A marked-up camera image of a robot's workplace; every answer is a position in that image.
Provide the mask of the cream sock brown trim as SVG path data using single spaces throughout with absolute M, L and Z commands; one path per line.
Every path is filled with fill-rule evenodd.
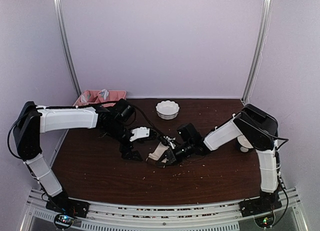
M 160 160 L 161 156 L 165 153 L 165 151 L 169 148 L 169 146 L 163 145 L 161 142 L 158 144 L 154 152 L 149 153 L 146 162 L 152 163 Z

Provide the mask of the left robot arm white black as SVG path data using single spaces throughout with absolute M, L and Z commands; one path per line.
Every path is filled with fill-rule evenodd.
M 142 159 L 133 150 L 133 142 L 149 137 L 149 128 L 127 128 L 125 123 L 136 109 L 125 99 L 110 101 L 109 104 L 109 107 L 105 107 L 104 102 L 81 106 L 40 106 L 28 101 L 8 131 L 7 136 L 14 137 L 16 146 L 13 156 L 27 165 L 45 192 L 53 197 L 51 202 L 61 213 L 69 212 L 72 202 L 61 194 L 63 187 L 43 156 L 41 134 L 58 130 L 98 129 L 104 136 L 122 145 L 120 152 L 123 159 Z

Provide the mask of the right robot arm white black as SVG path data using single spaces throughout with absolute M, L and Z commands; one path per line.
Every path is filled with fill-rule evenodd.
M 198 154 L 205 156 L 224 144 L 236 140 L 247 150 L 256 150 L 261 176 L 260 190 L 265 193 L 256 201 L 259 211 L 268 211 L 275 203 L 272 194 L 278 188 L 278 122 L 270 114 L 248 103 L 223 124 L 201 136 L 192 123 L 181 125 L 178 134 L 183 140 L 180 145 L 166 144 L 167 149 L 156 149 L 150 158 L 159 166 L 170 166 L 182 159 Z

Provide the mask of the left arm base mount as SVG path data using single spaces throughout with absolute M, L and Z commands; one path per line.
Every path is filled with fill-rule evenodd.
M 64 189 L 55 196 L 50 196 L 46 191 L 41 197 L 43 198 L 44 195 L 47 196 L 46 209 L 57 212 L 53 218 L 53 224 L 58 230 L 65 231 L 77 218 L 87 217 L 90 204 L 70 198 Z

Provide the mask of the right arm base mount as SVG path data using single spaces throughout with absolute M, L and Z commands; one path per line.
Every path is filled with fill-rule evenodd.
M 254 217 L 255 224 L 262 229 L 271 228 L 275 224 L 275 210 L 281 207 L 280 197 L 274 193 L 260 194 L 257 198 L 246 198 L 239 202 L 242 217 Z

